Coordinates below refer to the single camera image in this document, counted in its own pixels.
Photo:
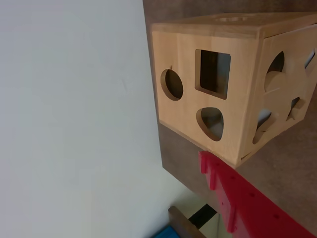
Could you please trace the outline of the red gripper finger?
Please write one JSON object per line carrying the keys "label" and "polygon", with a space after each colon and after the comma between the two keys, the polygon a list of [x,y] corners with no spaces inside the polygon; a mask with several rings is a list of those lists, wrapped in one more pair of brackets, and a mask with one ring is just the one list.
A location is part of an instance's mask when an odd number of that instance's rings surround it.
{"label": "red gripper finger", "polygon": [[234,238],[312,238],[297,223],[223,160],[199,152],[201,172],[215,191],[226,230]]}

